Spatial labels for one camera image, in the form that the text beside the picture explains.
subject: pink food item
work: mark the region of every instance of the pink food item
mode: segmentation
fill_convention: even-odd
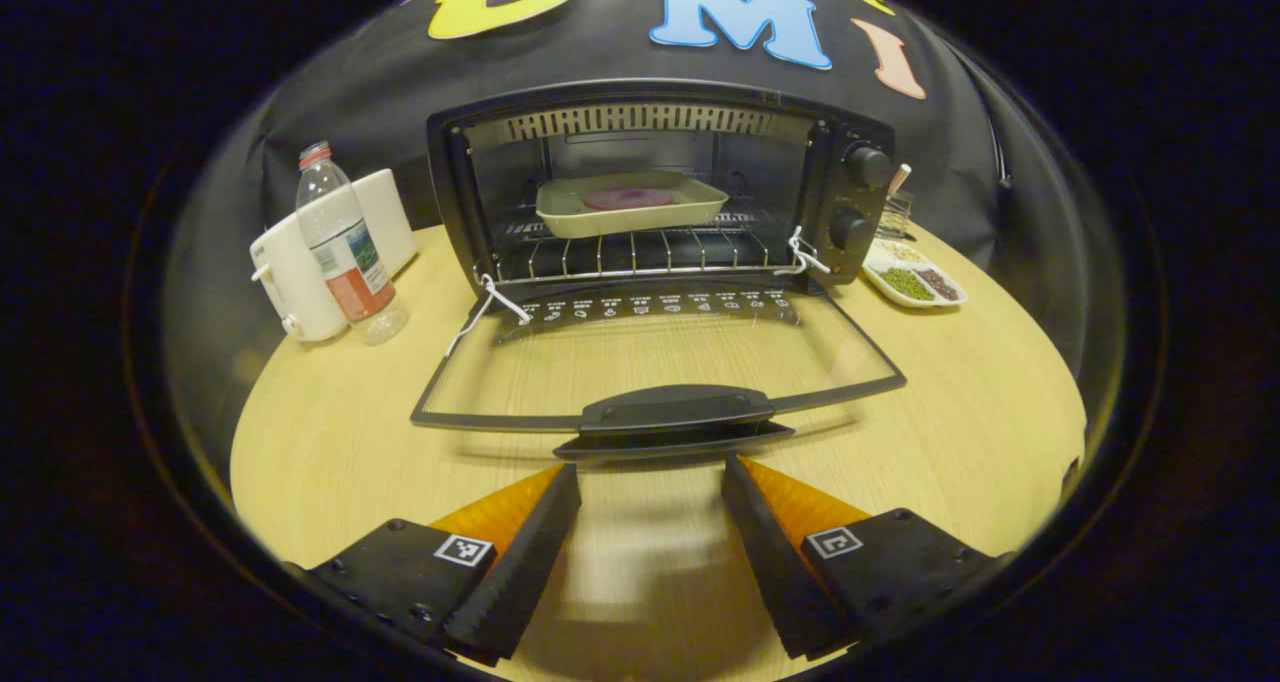
[[[653,187],[620,187],[620,189],[588,193],[582,202],[590,209],[663,207],[672,202],[672,193],[671,189],[653,189]]]

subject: oven vent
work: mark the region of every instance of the oven vent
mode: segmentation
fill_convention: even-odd
[[[608,131],[712,131],[742,136],[805,136],[809,122],[783,114],[694,104],[596,104],[548,109],[481,122],[467,129],[474,146]]]

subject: beige baking tray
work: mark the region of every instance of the beige baking tray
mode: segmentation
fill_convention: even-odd
[[[620,187],[671,189],[672,202],[662,207],[590,209],[586,194]],[[614,232],[653,230],[655,226],[708,225],[728,196],[680,171],[622,171],[616,175],[550,180],[538,189],[538,216],[562,239],[612,235]]]

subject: bottle label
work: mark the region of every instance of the bottle label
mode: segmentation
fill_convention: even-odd
[[[325,284],[349,321],[369,317],[387,307],[396,296],[396,287],[387,278],[387,269],[378,257],[365,220],[314,246],[311,252],[316,255]]]

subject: plastic water bottle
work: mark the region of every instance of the plastic water bottle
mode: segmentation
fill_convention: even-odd
[[[347,322],[365,344],[381,344],[402,330],[408,313],[378,257],[356,191],[330,154],[328,141],[320,141],[298,155],[298,228]]]

